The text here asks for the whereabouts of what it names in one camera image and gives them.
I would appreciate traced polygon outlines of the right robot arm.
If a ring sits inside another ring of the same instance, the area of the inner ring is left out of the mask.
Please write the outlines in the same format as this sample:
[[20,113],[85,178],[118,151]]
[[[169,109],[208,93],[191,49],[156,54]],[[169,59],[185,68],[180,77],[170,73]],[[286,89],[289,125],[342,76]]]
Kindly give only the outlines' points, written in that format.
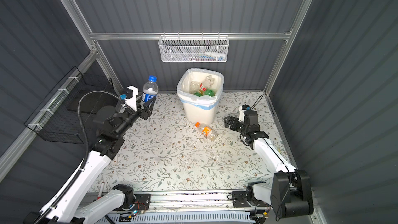
[[240,141],[260,156],[273,177],[269,184],[257,181],[249,183],[245,191],[232,192],[235,208],[270,206],[276,220],[313,214],[310,176],[277,151],[269,136],[261,131],[256,111],[243,105],[239,117],[224,118],[224,126],[239,133]]

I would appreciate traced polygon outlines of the blue label clear bottle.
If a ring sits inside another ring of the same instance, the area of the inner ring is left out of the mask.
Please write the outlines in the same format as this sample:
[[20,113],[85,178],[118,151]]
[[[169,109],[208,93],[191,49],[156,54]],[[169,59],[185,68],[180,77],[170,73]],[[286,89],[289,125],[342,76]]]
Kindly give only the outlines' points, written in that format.
[[149,76],[148,81],[143,86],[142,101],[150,101],[157,96],[158,92],[157,78],[155,76]]

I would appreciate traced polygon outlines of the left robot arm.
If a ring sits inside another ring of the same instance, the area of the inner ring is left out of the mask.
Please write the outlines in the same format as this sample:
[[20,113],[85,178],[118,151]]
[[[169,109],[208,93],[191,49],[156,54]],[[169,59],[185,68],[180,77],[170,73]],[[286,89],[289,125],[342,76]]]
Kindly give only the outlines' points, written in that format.
[[105,196],[86,207],[79,205],[100,173],[113,161],[124,143],[124,135],[134,122],[141,118],[147,120],[153,111],[156,96],[147,102],[137,98],[138,90],[128,87],[124,94],[116,98],[124,109],[118,113],[116,107],[107,105],[97,111],[94,123],[97,124],[96,143],[86,144],[86,154],[67,182],[39,212],[30,212],[25,224],[94,224],[115,209],[134,211],[139,207],[134,189],[118,184]]

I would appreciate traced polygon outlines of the red label clear bottle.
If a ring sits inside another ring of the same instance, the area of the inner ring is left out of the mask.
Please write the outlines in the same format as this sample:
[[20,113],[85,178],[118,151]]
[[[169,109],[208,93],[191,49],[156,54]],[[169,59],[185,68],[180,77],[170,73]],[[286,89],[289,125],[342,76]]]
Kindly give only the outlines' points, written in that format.
[[210,90],[210,87],[214,84],[214,82],[215,78],[213,78],[211,75],[206,76],[205,79],[200,84],[199,93],[201,95],[205,95]]

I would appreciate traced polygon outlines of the orange label clear bottle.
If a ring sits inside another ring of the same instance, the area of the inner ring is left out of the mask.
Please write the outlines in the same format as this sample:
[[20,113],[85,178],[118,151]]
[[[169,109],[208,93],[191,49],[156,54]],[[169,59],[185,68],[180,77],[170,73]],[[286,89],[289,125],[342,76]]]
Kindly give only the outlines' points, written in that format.
[[200,134],[205,136],[208,140],[214,141],[216,139],[215,131],[212,128],[210,128],[208,125],[197,122],[195,124],[195,128]]

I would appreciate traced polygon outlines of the clear bottle white cap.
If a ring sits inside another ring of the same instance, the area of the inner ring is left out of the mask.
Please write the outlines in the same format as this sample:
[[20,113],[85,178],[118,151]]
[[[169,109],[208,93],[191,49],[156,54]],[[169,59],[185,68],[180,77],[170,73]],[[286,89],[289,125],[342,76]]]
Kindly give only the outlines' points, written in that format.
[[199,92],[200,91],[200,85],[201,85],[200,82],[191,81],[190,85],[189,85],[189,93],[190,94],[195,94],[195,93]]

